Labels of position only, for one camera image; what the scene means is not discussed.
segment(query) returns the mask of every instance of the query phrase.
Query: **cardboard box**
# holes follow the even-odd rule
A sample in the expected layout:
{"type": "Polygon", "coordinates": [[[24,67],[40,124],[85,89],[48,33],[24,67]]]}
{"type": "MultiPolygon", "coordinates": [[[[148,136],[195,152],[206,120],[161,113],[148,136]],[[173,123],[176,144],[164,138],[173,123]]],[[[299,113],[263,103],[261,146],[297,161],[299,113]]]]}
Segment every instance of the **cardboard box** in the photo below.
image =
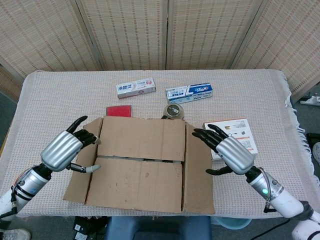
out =
{"type": "Polygon", "coordinates": [[[212,97],[213,88],[209,82],[180,86],[165,90],[169,103],[183,104],[194,100],[212,97]]]}
{"type": "Polygon", "coordinates": [[[116,94],[119,99],[152,93],[155,91],[156,85],[152,77],[116,85],[116,94]]]}
{"type": "MultiPolygon", "coordinates": [[[[246,118],[230,119],[224,121],[205,122],[203,128],[211,130],[208,124],[213,124],[221,128],[226,134],[237,139],[251,154],[256,155],[258,149],[252,135],[248,120],[246,118]]],[[[211,150],[212,160],[221,160],[219,155],[211,150]]]]}
{"type": "Polygon", "coordinates": [[[73,172],[64,200],[120,209],[213,214],[210,149],[184,120],[105,116],[84,126],[102,144],[76,160],[101,168],[73,172]]]}

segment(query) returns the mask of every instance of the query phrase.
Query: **woven tablecloth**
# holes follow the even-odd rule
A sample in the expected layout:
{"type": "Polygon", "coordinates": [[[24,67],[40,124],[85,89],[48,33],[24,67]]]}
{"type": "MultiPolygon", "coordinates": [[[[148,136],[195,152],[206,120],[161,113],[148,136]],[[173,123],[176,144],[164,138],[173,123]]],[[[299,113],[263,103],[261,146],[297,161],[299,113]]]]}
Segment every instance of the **woven tablecloth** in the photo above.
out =
{"type": "MultiPolygon", "coordinates": [[[[107,106],[132,105],[137,118],[160,118],[167,104],[165,89],[210,82],[213,97],[184,103],[184,119],[195,127],[203,122],[247,118],[263,167],[299,200],[320,211],[319,180],[313,175],[310,149],[303,142],[286,77],[277,70],[139,70],[46,72],[24,81],[20,100],[0,159],[0,194],[20,172],[41,162],[40,153],[75,119],[89,123],[105,115],[107,106]],[[156,92],[118,99],[116,84],[153,77],[156,92]]],[[[215,161],[214,168],[224,167],[215,161]]],[[[54,172],[49,183],[19,213],[20,216],[170,215],[163,212],[84,206],[64,201],[72,172],[54,172]]],[[[265,201],[234,173],[213,177],[217,216],[272,218],[263,213],[265,201]]]]}

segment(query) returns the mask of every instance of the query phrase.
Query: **blue chair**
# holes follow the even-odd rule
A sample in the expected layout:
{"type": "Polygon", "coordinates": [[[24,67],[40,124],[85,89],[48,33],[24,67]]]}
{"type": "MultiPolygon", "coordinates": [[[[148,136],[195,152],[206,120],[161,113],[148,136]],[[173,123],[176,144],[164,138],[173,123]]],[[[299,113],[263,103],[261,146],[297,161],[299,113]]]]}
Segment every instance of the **blue chair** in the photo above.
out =
{"type": "Polygon", "coordinates": [[[105,240],[212,240],[209,216],[113,216],[105,240]]]}

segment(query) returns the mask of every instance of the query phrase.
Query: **red book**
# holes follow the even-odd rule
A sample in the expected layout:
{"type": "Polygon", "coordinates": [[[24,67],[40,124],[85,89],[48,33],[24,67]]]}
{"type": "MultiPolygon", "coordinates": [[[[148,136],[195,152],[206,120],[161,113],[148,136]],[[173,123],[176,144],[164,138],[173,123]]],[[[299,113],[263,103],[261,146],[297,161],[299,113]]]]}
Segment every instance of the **red book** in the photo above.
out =
{"type": "Polygon", "coordinates": [[[125,106],[108,106],[106,108],[107,116],[114,116],[114,117],[132,117],[131,105],[125,106]]]}

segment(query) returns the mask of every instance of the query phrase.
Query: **robotic arm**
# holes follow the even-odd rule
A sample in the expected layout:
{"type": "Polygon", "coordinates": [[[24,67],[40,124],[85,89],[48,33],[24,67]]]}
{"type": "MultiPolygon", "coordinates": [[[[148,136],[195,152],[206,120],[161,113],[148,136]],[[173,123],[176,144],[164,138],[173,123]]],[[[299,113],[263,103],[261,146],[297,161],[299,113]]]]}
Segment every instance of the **robotic arm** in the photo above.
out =
{"type": "Polygon", "coordinates": [[[77,119],[67,130],[62,131],[41,153],[40,165],[24,171],[10,190],[0,198],[0,221],[10,222],[13,217],[46,185],[52,172],[64,169],[80,173],[92,173],[100,165],[83,167],[71,161],[90,144],[100,144],[100,139],[87,130],[74,132],[87,116],[77,119]]]}
{"type": "Polygon", "coordinates": [[[212,130],[196,128],[192,134],[215,151],[226,167],[206,172],[214,176],[232,172],[245,175],[248,184],[266,200],[265,213],[279,212],[285,218],[300,220],[292,232],[293,239],[320,240],[320,214],[307,201],[298,201],[263,168],[255,167],[255,157],[234,137],[215,125],[208,126],[212,130]]]}

